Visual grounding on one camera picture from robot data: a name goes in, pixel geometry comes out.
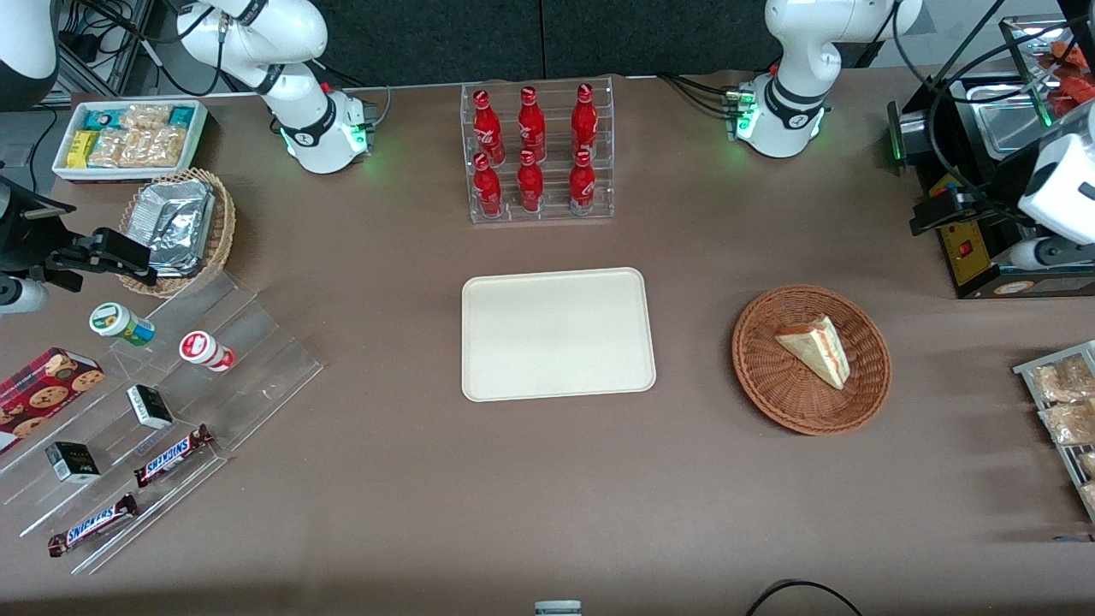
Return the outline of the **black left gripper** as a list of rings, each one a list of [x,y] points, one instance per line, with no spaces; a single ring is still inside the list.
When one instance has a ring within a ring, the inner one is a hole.
[[[963,191],[947,183],[942,190],[927,195],[926,199],[917,204],[909,221],[909,230],[912,235],[921,235],[931,230],[978,221],[1012,222],[1028,226],[1028,217],[1017,210],[977,198],[973,191]]]

